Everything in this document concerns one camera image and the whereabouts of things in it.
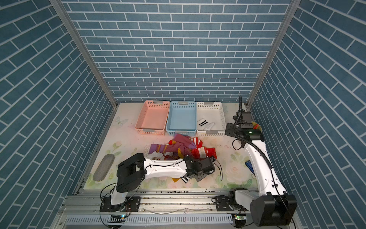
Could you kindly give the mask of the white sock black stripes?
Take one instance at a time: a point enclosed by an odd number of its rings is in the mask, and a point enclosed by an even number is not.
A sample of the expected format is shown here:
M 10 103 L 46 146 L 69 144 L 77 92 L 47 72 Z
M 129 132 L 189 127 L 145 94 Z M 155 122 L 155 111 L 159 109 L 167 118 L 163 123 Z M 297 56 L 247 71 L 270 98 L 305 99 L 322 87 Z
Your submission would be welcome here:
M 206 119 L 202 118 L 197 121 L 197 130 L 199 131 L 210 131 L 214 127 L 215 123 L 208 122 Z

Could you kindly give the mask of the purple striped sock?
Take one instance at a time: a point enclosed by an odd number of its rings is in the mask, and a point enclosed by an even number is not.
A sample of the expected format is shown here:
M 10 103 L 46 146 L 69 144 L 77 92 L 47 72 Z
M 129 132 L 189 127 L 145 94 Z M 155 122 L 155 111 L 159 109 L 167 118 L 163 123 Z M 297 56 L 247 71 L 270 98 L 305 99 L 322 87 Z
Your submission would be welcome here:
M 180 149 L 182 149 L 184 145 L 181 143 L 175 143 L 173 145 L 158 145 L 158 144 L 151 144 L 149 149 L 149 154 L 152 154 L 154 152 L 157 153 L 178 153 Z

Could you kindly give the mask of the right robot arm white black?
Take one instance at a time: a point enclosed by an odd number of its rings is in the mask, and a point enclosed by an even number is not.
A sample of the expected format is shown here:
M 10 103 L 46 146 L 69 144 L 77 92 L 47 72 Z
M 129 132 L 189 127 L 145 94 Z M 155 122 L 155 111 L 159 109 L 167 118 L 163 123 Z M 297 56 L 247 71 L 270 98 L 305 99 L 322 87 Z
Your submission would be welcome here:
M 244 111 L 241 97 L 239 109 L 233 120 L 234 123 L 227 123 L 225 135 L 239 141 L 240 149 L 249 155 L 258 192 L 255 194 L 247 189 L 233 190 L 229 195 L 231 201 L 249 210 L 252 221 L 257 227 L 289 226 L 295 229 L 293 216 L 297 200 L 293 194 L 287 192 L 276 175 L 262 131 L 254 129 L 251 114 Z

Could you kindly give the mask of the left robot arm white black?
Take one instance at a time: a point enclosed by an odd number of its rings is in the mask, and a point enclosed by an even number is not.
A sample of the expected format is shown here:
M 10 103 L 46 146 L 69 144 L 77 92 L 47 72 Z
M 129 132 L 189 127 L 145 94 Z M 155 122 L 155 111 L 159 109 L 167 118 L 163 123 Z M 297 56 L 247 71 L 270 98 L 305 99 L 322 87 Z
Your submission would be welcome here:
M 215 161 L 214 157 L 194 159 L 189 156 L 177 160 L 153 160 L 137 153 L 118 165 L 110 204 L 123 205 L 127 202 L 127 194 L 138 190 L 145 179 L 171 177 L 182 179 L 185 183 L 191 179 L 199 182 L 215 172 Z

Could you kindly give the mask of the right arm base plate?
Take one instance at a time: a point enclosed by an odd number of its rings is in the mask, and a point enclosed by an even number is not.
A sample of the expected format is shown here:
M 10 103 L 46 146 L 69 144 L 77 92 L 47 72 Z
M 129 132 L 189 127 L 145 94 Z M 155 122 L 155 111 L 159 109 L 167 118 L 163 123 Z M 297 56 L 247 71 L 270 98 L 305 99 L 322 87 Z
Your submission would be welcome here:
M 213 203 L 216 206 L 216 211 L 238 211 L 234 205 L 231 204 L 229 196 L 219 195 L 213 198 Z

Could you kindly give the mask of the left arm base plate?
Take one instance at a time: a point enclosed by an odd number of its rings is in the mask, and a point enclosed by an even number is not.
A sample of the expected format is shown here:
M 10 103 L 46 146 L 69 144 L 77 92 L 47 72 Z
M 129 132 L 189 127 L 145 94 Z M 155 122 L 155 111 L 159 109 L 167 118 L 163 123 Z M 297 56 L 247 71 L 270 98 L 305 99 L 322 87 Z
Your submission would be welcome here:
M 105 212 L 106 213 L 138 212 L 138 210 L 140 208 L 140 202 L 141 202 L 140 197 L 132 197 L 130 200 L 128 200 L 125 203 L 123 202 L 121 204 L 112 204 L 111 203 L 111 197 L 110 196 L 105 196 L 105 197 L 102 197 L 100 212 L 102 212 L 102 213 L 105 213 Z

